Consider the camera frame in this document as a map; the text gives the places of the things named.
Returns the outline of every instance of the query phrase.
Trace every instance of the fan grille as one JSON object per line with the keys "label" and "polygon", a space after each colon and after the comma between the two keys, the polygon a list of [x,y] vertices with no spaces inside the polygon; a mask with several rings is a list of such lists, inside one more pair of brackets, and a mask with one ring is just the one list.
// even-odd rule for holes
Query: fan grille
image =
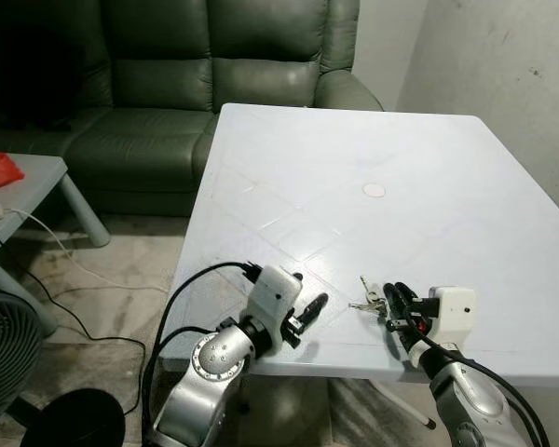
{"label": "fan grille", "polygon": [[42,339],[33,309],[0,293],[0,415],[23,390],[39,359]]}

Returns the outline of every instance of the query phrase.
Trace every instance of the sofa armrest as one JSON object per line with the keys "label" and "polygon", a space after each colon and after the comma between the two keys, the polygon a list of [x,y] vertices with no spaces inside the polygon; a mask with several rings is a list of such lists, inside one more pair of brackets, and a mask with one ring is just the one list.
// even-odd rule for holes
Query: sofa armrest
{"label": "sofa armrest", "polygon": [[315,91],[315,107],[382,111],[383,106],[371,91],[347,70],[322,74]]}

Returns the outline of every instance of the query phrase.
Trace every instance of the table leg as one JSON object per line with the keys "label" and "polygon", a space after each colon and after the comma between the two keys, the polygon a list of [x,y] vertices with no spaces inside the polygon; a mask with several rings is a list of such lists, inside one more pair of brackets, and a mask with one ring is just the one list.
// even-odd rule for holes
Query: table leg
{"label": "table leg", "polygon": [[37,299],[33,295],[31,295],[24,287],[22,287],[21,284],[19,284],[15,280],[15,278],[9,275],[8,272],[1,266],[0,291],[5,291],[7,293],[16,295],[23,301],[27,302],[27,304],[30,305],[37,314],[39,323],[44,330],[45,336],[51,335],[54,331],[56,331],[58,321],[54,318],[54,316],[50,314],[48,310],[41,303],[39,303],[39,301],[37,301]]}
{"label": "table leg", "polygon": [[81,222],[83,229],[91,239],[91,243],[95,247],[103,247],[110,242],[110,234],[105,229],[103,223],[95,215],[95,212],[87,203],[76,185],[73,183],[68,174],[60,180],[60,188],[64,192],[68,203],[75,212],[76,218]]}

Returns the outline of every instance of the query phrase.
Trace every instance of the green sofa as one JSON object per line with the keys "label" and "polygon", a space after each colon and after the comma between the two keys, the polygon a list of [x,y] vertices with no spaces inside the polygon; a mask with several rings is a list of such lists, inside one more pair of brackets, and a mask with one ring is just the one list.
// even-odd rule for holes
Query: green sofa
{"label": "green sofa", "polygon": [[358,13],[358,0],[0,0],[0,26],[48,26],[85,53],[72,130],[0,129],[0,151],[62,156],[97,210],[189,215],[225,103],[381,110],[350,72]]}

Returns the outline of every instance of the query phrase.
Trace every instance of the floor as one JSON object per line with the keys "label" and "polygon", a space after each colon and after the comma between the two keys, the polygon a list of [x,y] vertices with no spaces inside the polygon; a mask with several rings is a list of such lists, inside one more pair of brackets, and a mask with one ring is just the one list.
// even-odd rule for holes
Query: floor
{"label": "floor", "polygon": [[[112,233],[103,248],[91,247],[73,218],[58,223],[56,234],[86,268],[132,287],[168,288],[184,242],[186,219],[137,216],[102,217]],[[166,294],[153,289],[110,286],[75,268],[50,236],[32,225],[8,243],[20,261],[44,281],[55,300],[68,306],[95,337],[122,335],[153,344]],[[8,268],[9,260],[1,257]],[[40,290],[17,274],[36,296]],[[60,323],[45,343],[42,358],[22,396],[43,407],[74,389],[97,387],[123,409],[137,395],[141,351],[124,342],[91,342],[76,323],[50,303]],[[389,384],[400,396],[437,419],[427,386]],[[430,431],[402,413],[367,381],[308,377],[256,377],[244,381],[240,398],[250,411],[230,402],[219,446],[444,446],[443,425]],[[127,416],[126,447],[138,447],[140,412]],[[0,447],[18,446],[24,429],[0,419]]]}

